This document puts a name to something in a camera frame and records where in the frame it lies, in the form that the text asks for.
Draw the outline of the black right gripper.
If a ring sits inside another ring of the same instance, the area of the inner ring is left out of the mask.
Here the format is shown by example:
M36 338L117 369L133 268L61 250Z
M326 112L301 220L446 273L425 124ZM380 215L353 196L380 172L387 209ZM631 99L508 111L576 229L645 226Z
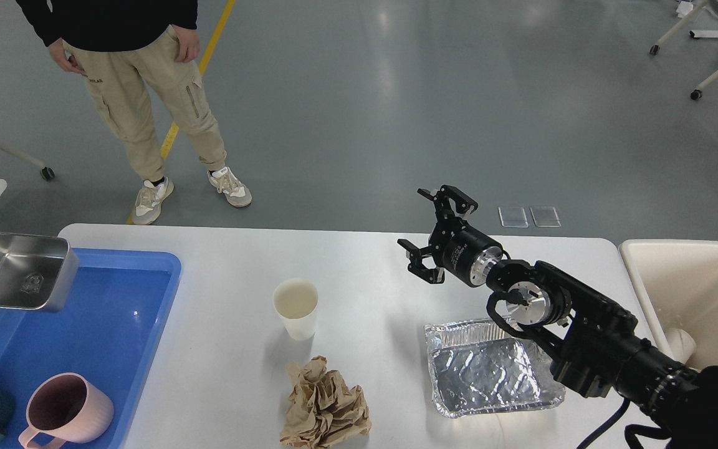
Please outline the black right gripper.
M501 243L468 226L467 216L476 212L478 203L455 186L438 190L418 188L417 193L435 207L436 225L429 245L417 248L407 239L397 239L408 258L408 272L428 284L444 283L444 269L470 287L486 284L494 265L504 258ZM435 268L427 268L424 259L433 258Z

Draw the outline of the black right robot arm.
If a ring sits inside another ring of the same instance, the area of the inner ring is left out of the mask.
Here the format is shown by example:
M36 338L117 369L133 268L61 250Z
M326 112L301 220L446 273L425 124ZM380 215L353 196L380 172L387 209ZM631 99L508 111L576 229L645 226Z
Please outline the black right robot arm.
M436 224L427 247L399 239L408 270L431 284L450 272L469 287L489 287L488 316L507 334L541 347L556 381L585 398L610 389L623 398L581 447L635 404L653 426L626 426L630 448L641 448L641 437L664 440L669 448L718 448L718 365L696 370L673 360L635 335L638 321L620 304L545 261L512 259L468 223L478 205L459 188L418 193L433 203Z

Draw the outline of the person's right hand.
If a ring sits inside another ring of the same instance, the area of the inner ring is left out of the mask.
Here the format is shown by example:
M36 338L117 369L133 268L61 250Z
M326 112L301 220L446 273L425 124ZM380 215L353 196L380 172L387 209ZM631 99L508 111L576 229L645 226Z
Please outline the person's right hand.
M49 57L56 65L66 73L75 73L85 76L86 73L74 55L69 54L65 48L65 42L62 38L58 38L47 46Z

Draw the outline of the person's left hand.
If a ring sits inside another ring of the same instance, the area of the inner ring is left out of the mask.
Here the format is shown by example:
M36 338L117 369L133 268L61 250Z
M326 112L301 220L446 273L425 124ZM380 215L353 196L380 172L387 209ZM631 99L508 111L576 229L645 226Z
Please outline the person's left hand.
M196 60L199 56L201 43L196 29L187 29L181 26L172 25L178 38L178 54L176 62L188 63Z

